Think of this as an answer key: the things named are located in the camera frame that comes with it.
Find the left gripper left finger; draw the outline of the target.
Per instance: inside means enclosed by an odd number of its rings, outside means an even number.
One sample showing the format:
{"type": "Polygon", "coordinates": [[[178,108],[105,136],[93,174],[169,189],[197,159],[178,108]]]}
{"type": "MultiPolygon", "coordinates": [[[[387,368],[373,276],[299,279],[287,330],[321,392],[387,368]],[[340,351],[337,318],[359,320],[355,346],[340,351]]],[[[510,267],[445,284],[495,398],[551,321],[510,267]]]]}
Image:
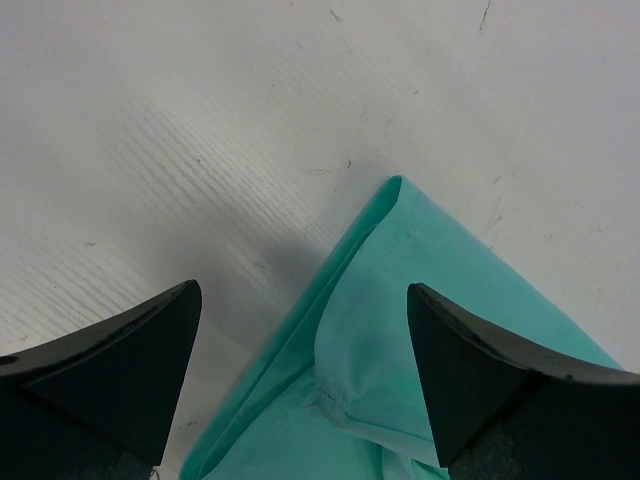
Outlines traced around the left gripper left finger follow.
{"type": "Polygon", "coordinates": [[[196,338],[194,280],[1,358],[4,479],[149,479],[196,338]]]}

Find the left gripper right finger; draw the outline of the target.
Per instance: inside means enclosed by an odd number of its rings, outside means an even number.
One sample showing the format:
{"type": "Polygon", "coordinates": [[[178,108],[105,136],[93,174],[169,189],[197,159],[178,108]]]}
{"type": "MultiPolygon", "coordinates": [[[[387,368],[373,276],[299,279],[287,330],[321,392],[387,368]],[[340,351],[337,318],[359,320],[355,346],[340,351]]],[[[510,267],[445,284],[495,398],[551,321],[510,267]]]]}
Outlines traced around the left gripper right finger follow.
{"type": "Polygon", "coordinates": [[[410,337],[439,464],[453,479],[635,479],[639,377],[534,343],[423,284],[410,337]]]}

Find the teal t-shirt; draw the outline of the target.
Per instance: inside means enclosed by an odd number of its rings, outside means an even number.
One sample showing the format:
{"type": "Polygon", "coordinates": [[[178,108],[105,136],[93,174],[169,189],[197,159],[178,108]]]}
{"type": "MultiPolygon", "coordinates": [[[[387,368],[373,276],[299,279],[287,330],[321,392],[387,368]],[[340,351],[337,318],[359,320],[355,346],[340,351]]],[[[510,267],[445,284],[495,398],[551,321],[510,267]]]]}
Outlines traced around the teal t-shirt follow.
{"type": "Polygon", "coordinates": [[[444,479],[407,321],[423,283],[582,360],[612,358],[406,178],[389,178],[196,442],[184,479],[444,479]]]}

